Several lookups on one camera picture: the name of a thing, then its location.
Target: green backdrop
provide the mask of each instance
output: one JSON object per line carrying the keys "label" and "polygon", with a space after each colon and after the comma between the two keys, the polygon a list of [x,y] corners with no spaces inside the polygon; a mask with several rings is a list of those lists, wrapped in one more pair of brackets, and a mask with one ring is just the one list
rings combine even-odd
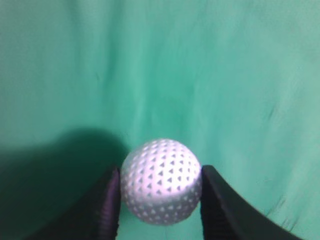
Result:
{"label": "green backdrop", "polygon": [[[318,239],[319,11],[313,0],[0,0],[1,239],[40,228],[120,164],[109,135],[128,151],[181,141],[270,219]],[[121,214],[118,239],[132,237],[200,240],[199,211],[169,227]]]}

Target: green cloth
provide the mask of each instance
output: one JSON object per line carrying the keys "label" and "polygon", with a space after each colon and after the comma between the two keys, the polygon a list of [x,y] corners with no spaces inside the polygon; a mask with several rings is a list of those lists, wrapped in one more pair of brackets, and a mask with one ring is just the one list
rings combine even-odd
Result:
{"label": "green cloth", "polygon": [[[319,11],[314,0],[0,0],[1,240],[61,214],[112,162],[104,145],[59,157],[81,129],[98,139],[86,143],[106,132],[129,150],[181,141],[263,214],[317,239]],[[168,227],[122,214],[117,239],[132,238],[201,240],[199,211]]]}

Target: perforated ball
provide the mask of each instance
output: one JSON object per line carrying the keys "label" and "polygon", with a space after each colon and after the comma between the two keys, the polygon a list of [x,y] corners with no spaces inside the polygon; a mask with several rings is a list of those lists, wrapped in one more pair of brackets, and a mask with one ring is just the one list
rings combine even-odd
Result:
{"label": "perforated ball", "polygon": [[172,225],[188,218],[201,197],[201,165],[183,144],[171,139],[147,142],[131,152],[121,168],[121,198],[143,222]]}

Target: ball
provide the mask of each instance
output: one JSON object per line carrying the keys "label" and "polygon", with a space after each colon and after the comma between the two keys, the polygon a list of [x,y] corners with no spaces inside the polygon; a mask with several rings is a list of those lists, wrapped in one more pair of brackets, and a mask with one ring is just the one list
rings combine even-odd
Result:
{"label": "ball", "polygon": [[123,162],[121,199],[145,223],[168,226],[188,218],[201,192],[201,165],[182,143],[157,139],[138,147]]}

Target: white ball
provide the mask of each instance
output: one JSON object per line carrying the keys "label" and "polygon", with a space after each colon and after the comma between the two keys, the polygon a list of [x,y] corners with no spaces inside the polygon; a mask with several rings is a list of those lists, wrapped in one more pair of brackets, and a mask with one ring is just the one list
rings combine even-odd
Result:
{"label": "white ball", "polygon": [[140,220],[172,225],[188,218],[201,197],[201,165],[183,144],[171,139],[147,142],[123,162],[121,198]]}

